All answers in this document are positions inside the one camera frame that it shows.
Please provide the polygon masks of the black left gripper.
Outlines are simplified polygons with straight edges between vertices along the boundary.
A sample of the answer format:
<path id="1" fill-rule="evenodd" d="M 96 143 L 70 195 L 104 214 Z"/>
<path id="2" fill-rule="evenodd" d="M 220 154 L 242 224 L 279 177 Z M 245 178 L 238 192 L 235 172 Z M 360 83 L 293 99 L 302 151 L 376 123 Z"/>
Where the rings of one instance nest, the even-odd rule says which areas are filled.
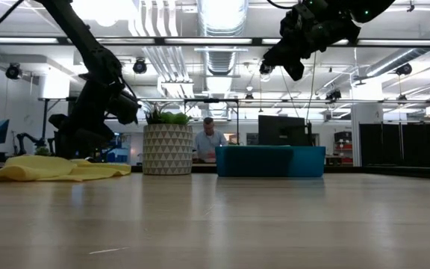
<path id="1" fill-rule="evenodd" d="M 114 133 L 105 124 L 105 111 L 112 94 L 112 87 L 109 84 L 94 80 L 86 81 L 67 119 L 68 130 L 77 131 L 70 138 L 72 158 L 93 157 L 113 139 Z M 57 157 L 69 157 L 66 136 L 61 132 L 66 118 L 65 114 L 52 114 L 49 117 L 49 122 L 56 128 L 54 145 Z"/>

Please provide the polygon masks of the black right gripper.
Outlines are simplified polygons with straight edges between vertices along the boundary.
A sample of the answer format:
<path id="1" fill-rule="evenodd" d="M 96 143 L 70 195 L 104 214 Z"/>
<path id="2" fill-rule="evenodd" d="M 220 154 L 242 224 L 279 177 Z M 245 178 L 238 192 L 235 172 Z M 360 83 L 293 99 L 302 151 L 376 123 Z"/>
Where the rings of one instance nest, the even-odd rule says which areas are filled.
<path id="1" fill-rule="evenodd" d="M 343 0 L 301 0 L 286 12 L 280 26 L 282 40 L 302 58 L 315 51 L 324 52 L 341 40 L 353 42 L 360 32 Z M 300 58 L 293 58 L 291 50 L 284 47 L 269 49 L 263 56 L 263 64 L 284 66 L 293 81 L 300 80 L 305 70 Z"/>

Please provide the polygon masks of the yellow microfiber towel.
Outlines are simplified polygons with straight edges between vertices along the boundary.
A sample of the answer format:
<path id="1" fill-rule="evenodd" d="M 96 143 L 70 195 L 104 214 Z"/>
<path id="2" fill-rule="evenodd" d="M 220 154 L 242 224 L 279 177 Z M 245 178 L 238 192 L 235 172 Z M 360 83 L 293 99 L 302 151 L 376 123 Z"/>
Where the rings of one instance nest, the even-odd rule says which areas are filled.
<path id="1" fill-rule="evenodd" d="M 91 163 L 85 159 L 67 160 L 41 155 L 9 158 L 0 168 L 0 182 L 84 182 L 131 174 L 131 166 L 117 163 Z"/>

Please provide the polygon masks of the black computer monitor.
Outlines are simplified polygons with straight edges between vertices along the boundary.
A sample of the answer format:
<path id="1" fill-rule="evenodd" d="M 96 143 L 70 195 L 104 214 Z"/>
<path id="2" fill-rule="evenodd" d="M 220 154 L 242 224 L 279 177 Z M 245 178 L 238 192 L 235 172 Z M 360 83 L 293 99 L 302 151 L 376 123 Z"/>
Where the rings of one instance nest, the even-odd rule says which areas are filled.
<path id="1" fill-rule="evenodd" d="M 311 146 L 311 128 L 300 117 L 258 116 L 258 144 Z"/>

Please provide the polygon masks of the succulent in triangle-patterned pot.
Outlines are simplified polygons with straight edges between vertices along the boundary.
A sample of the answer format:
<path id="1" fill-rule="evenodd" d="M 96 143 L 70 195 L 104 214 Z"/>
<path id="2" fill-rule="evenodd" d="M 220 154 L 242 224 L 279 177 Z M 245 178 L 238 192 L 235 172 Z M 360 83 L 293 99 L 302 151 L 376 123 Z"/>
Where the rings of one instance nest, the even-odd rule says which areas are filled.
<path id="1" fill-rule="evenodd" d="M 153 102 L 143 127 L 143 173 L 149 176 L 190 174 L 193 165 L 193 127 L 184 113 L 165 111 Z"/>

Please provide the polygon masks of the red storage shelf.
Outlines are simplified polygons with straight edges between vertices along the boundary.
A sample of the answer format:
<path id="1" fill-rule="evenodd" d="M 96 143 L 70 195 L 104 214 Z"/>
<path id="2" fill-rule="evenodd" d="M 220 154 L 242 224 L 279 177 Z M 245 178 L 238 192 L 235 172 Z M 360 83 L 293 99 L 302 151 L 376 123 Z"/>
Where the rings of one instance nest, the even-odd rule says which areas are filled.
<path id="1" fill-rule="evenodd" d="M 334 155 L 340 166 L 353 165 L 352 133 L 348 131 L 334 134 Z"/>

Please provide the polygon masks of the blue plastic bin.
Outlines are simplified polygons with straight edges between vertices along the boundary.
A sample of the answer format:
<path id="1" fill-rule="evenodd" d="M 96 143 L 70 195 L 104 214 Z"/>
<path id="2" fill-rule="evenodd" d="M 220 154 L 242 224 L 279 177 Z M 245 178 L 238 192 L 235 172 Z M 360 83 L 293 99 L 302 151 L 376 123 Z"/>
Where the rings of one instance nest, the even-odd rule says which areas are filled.
<path id="1" fill-rule="evenodd" d="M 220 177 L 319 178 L 324 146 L 221 146 L 216 148 Z"/>

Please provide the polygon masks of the person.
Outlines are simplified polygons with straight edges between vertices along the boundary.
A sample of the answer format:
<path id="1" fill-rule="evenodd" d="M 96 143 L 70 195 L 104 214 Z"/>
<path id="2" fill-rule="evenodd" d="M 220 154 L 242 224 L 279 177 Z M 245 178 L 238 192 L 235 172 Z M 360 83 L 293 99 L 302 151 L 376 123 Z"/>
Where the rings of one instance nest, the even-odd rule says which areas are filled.
<path id="1" fill-rule="evenodd" d="M 216 161 L 216 148 L 227 146 L 224 134 L 214 128 L 214 119 L 206 117 L 203 120 L 203 130 L 195 136 L 197 158 L 204 163 Z"/>

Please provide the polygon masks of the black partition curtain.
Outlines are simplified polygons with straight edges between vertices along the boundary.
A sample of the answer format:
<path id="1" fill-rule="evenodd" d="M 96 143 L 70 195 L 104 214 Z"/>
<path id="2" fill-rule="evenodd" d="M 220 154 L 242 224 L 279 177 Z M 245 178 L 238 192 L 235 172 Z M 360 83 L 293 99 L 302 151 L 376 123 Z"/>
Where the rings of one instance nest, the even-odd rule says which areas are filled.
<path id="1" fill-rule="evenodd" d="M 360 124 L 361 165 L 427 167 L 426 125 Z"/>

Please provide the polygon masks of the silver ventilation duct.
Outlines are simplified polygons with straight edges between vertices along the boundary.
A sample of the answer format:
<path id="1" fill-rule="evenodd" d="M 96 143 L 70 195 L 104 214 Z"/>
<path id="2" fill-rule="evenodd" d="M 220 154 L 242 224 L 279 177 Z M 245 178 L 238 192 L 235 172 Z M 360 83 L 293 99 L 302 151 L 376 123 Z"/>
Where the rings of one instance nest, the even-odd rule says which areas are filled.
<path id="1" fill-rule="evenodd" d="M 249 0 L 196 0 L 199 34 L 203 37 L 241 37 L 247 19 Z M 205 65 L 212 75 L 228 75 L 237 53 L 206 52 Z"/>

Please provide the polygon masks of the black background rig frame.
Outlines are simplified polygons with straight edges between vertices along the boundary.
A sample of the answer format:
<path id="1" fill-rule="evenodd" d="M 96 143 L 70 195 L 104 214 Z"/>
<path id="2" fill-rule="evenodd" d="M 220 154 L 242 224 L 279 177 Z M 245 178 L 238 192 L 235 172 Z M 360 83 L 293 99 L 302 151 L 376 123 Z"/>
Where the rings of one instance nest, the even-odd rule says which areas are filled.
<path id="1" fill-rule="evenodd" d="M 75 96 L 66 97 L 66 98 L 39 98 L 38 99 L 41 102 L 44 102 L 44 116 L 43 119 L 47 119 L 47 113 L 59 102 L 73 102 L 76 100 Z M 233 110 L 235 112 L 236 116 L 236 132 L 235 135 L 237 136 L 237 145 L 240 145 L 240 99 L 218 99 L 218 98 L 192 98 L 192 99 L 180 99 L 180 98 L 174 98 L 174 99 L 167 99 L 167 98 L 142 98 L 139 100 L 139 102 L 146 104 L 146 105 L 172 105 L 172 104 L 178 104 L 181 103 L 184 105 L 183 112 L 186 114 L 189 109 L 187 109 L 187 103 L 192 103 L 193 105 L 198 104 L 199 102 L 205 103 L 205 104 L 217 104 L 217 103 L 225 103 L 227 106 L 227 111 Z"/>

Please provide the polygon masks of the black overhead frame beam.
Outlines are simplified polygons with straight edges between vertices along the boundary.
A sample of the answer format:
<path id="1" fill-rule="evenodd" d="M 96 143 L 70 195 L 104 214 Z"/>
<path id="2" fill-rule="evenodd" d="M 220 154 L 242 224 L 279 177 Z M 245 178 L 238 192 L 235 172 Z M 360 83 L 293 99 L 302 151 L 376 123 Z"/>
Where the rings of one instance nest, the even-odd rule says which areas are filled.
<path id="1" fill-rule="evenodd" d="M 98 37 L 104 46 L 274 46 L 278 38 L 261 37 Z M 69 46 L 72 41 L 67 37 L 0 37 L 0 45 L 23 46 Z M 373 48 L 428 48 L 427 39 L 358 39 L 351 43 L 340 40 L 333 47 L 373 47 Z"/>

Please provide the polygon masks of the black metal table frame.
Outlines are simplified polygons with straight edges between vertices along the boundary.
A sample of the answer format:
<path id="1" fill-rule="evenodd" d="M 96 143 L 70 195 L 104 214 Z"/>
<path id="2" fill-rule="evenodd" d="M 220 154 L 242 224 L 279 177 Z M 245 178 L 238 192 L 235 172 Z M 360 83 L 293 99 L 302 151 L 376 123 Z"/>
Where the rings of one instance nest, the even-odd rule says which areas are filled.
<path id="1" fill-rule="evenodd" d="M 142 173 L 142 166 L 132 166 L 132 173 Z M 194 164 L 192 173 L 216 173 L 215 164 Z M 430 179 L 430 167 L 392 167 L 392 166 L 368 166 L 368 167 L 333 167 L 325 166 L 324 174 L 329 173 L 366 173 L 384 176 L 404 176 Z"/>

